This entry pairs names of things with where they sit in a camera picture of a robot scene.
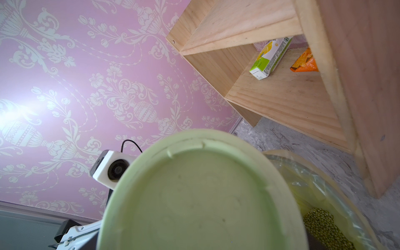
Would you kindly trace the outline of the wooden two-tier shelf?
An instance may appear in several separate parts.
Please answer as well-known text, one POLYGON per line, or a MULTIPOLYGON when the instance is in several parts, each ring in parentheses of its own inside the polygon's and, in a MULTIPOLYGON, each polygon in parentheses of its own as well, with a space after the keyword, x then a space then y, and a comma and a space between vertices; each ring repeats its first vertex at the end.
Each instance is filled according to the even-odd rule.
POLYGON ((269 118, 352 154, 369 193, 400 175, 399 1, 191 1, 167 40, 252 126, 269 118), (304 35, 257 80, 255 43, 304 35))

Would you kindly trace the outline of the green white juice carton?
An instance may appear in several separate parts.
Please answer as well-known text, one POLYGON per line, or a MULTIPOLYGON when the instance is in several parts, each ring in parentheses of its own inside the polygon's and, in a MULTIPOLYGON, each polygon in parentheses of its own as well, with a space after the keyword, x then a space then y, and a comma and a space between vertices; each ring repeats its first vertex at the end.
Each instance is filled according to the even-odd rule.
POLYGON ((250 74, 257 80, 269 77, 288 50, 292 39, 292 36, 288 36, 269 41, 250 68, 250 74))

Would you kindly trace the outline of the green mung beans pile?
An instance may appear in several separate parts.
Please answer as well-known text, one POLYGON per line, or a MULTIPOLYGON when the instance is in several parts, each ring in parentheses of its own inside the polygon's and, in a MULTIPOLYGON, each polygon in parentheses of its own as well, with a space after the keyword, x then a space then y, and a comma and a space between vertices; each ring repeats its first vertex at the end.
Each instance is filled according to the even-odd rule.
POLYGON ((334 216, 322 208, 313 208, 303 217, 306 231, 328 250, 355 250, 342 231, 335 225, 334 216))

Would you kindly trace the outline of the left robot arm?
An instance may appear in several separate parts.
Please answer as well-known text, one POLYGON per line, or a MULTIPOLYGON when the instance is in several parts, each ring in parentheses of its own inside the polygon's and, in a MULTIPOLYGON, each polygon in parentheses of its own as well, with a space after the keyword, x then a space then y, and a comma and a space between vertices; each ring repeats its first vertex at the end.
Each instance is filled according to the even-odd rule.
POLYGON ((102 220, 81 225, 69 219, 59 227, 54 240, 48 247, 55 250, 96 250, 102 220))

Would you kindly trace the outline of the orange snack bag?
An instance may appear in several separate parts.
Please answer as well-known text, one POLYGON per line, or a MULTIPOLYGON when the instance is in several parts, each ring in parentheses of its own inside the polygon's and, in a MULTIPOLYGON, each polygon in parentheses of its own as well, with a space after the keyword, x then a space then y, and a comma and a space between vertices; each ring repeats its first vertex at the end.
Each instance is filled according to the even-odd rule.
POLYGON ((310 47, 296 60, 290 70, 295 73, 319 71, 310 47))

